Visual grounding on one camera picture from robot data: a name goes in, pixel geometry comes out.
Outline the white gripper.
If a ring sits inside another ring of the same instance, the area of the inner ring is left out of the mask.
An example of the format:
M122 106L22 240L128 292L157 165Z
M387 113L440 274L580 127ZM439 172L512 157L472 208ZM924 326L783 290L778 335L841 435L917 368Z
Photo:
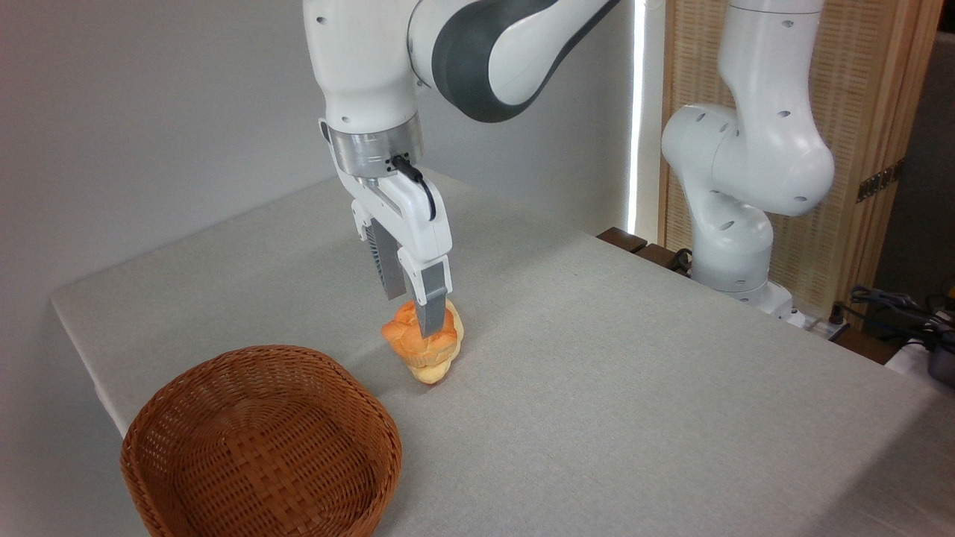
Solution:
M445 323L447 295L453 290L449 259L451 234L443 201L432 180L417 168L423 139L417 118L392 129L347 134L320 122L362 241L372 252L386 299L412 286L423 339Z

